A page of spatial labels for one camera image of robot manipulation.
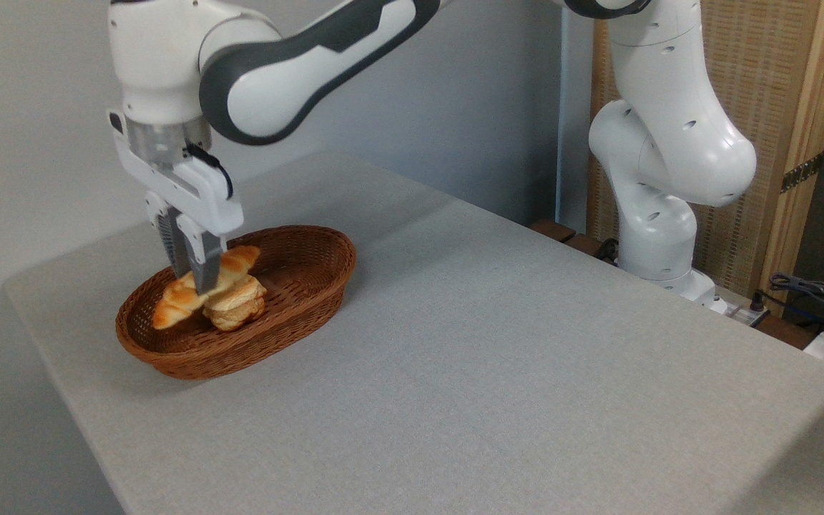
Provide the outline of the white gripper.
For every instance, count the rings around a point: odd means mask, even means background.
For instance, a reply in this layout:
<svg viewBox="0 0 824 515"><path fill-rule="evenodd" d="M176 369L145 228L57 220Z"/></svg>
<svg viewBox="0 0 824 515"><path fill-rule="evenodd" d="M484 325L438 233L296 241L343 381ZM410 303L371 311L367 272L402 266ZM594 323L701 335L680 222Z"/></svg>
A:
<svg viewBox="0 0 824 515"><path fill-rule="evenodd" d="M194 289L206 295L218 284L225 251L219 237L243 222L230 178L208 154L208 122L144 124L112 110L108 121L122 166L148 189L148 219L173 273L192 273Z"/></svg>

